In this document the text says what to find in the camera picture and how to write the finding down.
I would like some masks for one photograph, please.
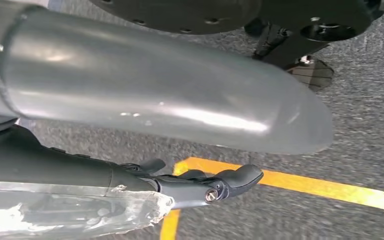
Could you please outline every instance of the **gray carpet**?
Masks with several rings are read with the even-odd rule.
[[[141,28],[86,0],[50,3],[64,13]],[[240,29],[205,36],[162,34],[245,55],[256,44]],[[318,93],[332,111],[335,128],[333,145],[319,153],[261,154],[54,121],[36,121],[32,130],[44,145],[70,153],[117,163],[161,158],[168,165],[164,173],[170,173],[174,163],[196,156],[384,191],[384,16],[365,34],[336,42],[317,55],[336,72],[332,86]],[[157,225],[98,239],[158,239],[160,229]],[[235,199],[184,210],[177,231],[179,240],[306,237],[384,239],[384,210],[259,185]]]

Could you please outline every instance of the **plastic wrap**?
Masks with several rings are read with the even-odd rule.
[[[158,223],[173,198],[125,186],[0,182],[0,240],[76,240]]]

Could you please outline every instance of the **screw head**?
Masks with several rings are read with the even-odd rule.
[[[219,194],[217,193],[217,191],[215,189],[210,189],[205,193],[205,202],[207,204],[211,204],[216,201],[218,197]]]

